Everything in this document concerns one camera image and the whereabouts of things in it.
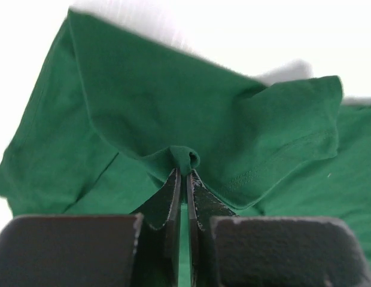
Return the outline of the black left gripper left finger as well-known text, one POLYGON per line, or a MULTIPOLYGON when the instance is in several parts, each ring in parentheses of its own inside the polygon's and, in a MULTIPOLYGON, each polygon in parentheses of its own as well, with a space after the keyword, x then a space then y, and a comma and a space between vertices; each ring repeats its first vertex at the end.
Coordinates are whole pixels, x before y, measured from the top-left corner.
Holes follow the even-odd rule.
POLYGON ((0 233, 0 286, 177 286, 181 174, 128 215, 28 215, 0 233))

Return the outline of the dark green t-shirt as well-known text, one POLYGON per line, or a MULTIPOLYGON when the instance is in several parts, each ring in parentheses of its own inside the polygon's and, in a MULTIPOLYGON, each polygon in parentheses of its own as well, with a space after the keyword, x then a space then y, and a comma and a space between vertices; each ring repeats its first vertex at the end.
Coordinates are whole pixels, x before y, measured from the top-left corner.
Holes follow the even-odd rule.
POLYGON ((69 10, 0 163, 13 217, 128 215, 174 169, 177 286, 192 171, 240 217, 343 221, 371 268, 371 104, 337 76, 266 85, 69 10))

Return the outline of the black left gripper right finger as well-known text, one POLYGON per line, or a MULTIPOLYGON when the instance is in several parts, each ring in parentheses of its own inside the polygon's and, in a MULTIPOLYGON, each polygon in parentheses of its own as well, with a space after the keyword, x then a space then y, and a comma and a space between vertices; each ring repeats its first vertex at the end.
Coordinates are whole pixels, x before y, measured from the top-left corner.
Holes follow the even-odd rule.
POLYGON ((371 286, 354 233, 328 217, 240 217, 187 176, 192 286, 371 286))

